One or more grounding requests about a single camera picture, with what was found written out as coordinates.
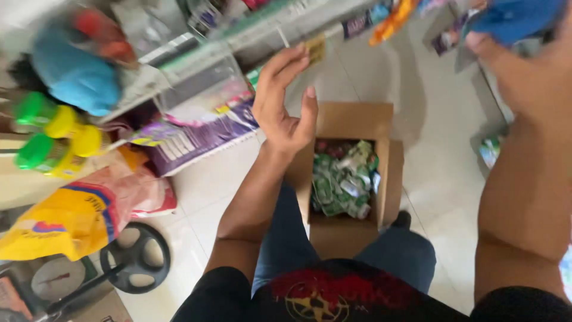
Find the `yellow plastic bag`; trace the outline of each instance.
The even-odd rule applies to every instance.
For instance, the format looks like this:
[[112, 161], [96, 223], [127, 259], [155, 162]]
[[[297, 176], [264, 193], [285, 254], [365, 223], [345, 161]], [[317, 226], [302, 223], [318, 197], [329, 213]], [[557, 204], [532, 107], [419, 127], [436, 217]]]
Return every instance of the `yellow plastic bag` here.
[[0, 259], [32, 260], [64, 254], [79, 260], [114, 240], [153, 180], [146, 156], [126, 148], [106, 166], [56, 190], [25, 212], [0, 239]]

